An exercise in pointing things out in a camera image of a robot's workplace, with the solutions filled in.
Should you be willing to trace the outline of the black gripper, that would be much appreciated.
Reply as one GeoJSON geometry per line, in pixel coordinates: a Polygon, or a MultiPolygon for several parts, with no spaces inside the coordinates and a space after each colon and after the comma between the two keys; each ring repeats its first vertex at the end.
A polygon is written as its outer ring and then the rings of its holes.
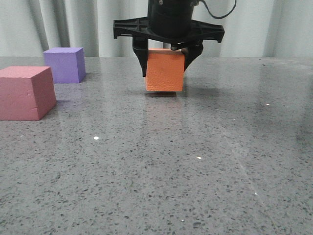
{"type": "Polygon", "coordinates": [[[113,23],[114,38],[119,36],[133,37],[133,51],[146,76],[148,62],[148,39],[171,45],[172,50],[183,48],[185,56],[184,71],[202,54],[203,40],[220,43],[224,36],[222,25],[204,23],[187,18],[156,18],[141,17],[128,20],[115,20],[113,23]]]}

